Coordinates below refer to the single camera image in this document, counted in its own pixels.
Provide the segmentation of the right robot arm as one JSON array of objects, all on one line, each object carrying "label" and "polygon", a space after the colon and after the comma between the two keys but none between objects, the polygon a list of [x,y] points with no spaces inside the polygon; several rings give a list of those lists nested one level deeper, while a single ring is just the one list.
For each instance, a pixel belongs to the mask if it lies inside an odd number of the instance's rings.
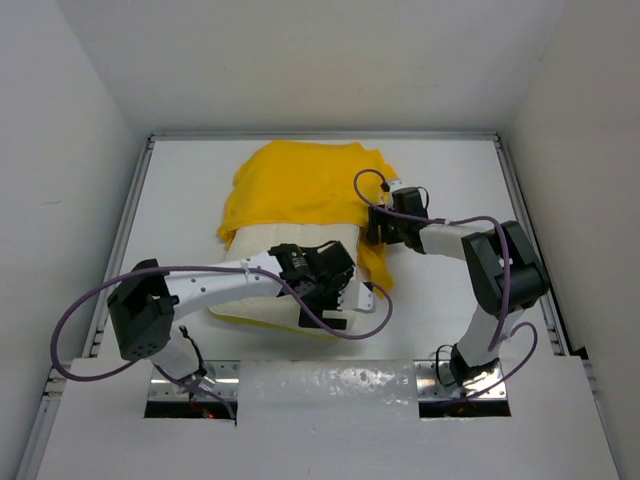
[{"label": "right robot arm", "polygon": [[394,180],[381,189],[385,202],[369,206],[370,244],[402,244],[466,264],[477,307],[449,360],[452,380],[461,387],[496,366],[500,345],[522,312],[548,292],[548,273],[518,222],[488,216],[431,219],[428,196],[420,188]]}]

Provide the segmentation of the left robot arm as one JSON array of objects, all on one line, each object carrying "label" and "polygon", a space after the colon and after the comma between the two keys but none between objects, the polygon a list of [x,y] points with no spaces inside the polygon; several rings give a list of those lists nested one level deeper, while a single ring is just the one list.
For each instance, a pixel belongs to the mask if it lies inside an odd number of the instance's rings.
[{"label": "left robot arm", "polygon": [[282,296],[298,296],[308,317],[321,316],[338,309],[354,275],[354,261],[339,241],[281,244],[240,260],[174,270],[149,259],[120,281],[107,307],[122,359],[148,360],[183,380],[204,374],[205,367],[175,321],[220,304]]}]

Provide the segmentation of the yellow pillowcase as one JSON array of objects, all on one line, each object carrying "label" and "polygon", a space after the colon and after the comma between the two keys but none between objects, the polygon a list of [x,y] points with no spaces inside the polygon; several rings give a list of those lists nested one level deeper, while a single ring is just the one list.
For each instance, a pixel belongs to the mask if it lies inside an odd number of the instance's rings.
[{"label": "yellow pillowcase", "polygon": [[238,231],[263,224],[351,224],[364,232],[367,200],[377,202],[382,181],[397,177],[377,150],[359,143],[331,145],[275,140],[235,173],[219,238],[230,246]]}]

